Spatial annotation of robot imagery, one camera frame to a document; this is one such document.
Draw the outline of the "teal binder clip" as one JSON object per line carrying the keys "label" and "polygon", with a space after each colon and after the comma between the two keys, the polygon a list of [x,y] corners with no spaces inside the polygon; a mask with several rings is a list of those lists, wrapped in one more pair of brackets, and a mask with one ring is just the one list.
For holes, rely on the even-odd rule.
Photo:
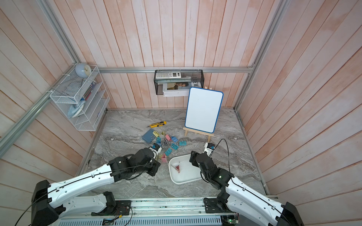
{"label": "teal binder clip", "polygon": [[173,150],[178,150],[179,146],[176,145],[176,144],[174,144],[174,143],[172,143],[172,144],[171,144],[171,148],[172,148]]}
{"label": "teal binder clip", "polygon": [[166,156],[169,156],[171,153],[172,153],[172,149],[171,149],[171,148],[168,148],[168,149],[165,151],[165,155],[166,155]]}

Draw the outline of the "white plastic storage box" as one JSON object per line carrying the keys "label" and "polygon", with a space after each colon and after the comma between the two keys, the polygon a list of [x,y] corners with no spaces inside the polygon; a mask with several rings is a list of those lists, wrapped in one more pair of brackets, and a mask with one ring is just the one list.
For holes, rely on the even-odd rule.
{"label": "white plastic storage box", "polygon": [[[190,162],[190,154],[177,156],[172,158],[169,163],[169,173],[171,181],[177,185],[182,185],[194,181],[201,180],[201,171],[199,168],[193,166]],[[178,173],[172,165],[180,164],[180,173]]]}

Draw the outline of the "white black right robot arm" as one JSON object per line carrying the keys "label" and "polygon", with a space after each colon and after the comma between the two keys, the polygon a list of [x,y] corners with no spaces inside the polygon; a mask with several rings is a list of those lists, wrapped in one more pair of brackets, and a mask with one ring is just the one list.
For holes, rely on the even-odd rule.
{"label": "white black right robot arm", "polygon": [[260,226],[304,225],[293,204],[282,204],[255,191],[228,170],[217,167],[206,153],[192,151],[189,161],[200,169],[205,181],[221,191],[216,209],[237,213]]}

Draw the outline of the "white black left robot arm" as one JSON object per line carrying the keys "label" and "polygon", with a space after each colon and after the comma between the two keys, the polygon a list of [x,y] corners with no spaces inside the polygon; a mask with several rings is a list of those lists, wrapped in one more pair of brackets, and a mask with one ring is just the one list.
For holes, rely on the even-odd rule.
{"label": "white black left robot arm", "polygon": [[135,154],[116,157],[107,164],[67,181],[37,183],[32,197],[32,226],[47,226],[55,222],[60,214],[56,208],[70,198],[77,197],[99,186],[113,184],[123,179],[131,180],[147,173],[155,176],[160,163],[156,156],[162,148],[157,144],[139,150]]}

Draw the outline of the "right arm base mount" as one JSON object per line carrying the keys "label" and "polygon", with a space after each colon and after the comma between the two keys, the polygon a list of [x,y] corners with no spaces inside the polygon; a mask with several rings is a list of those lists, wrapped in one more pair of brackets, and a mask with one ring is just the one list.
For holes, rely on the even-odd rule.
{"label": "right arm base mount", "polygon": [[203,203],[205,206],[206,213],[232,213],[227,207],[229,194],[223,193],[218,195],[216,198],[204,198]]}

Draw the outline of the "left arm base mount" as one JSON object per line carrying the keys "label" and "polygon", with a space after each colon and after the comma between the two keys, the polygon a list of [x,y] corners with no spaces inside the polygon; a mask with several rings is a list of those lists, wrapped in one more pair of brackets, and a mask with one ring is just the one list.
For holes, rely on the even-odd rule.
{"label": "left arm base mount", "polygon": [[106,198],[106,207],[99,212],[92,212],[92,216],[128,216],[131,210],[131,200],[116,201],[112,192],[104,192]]}

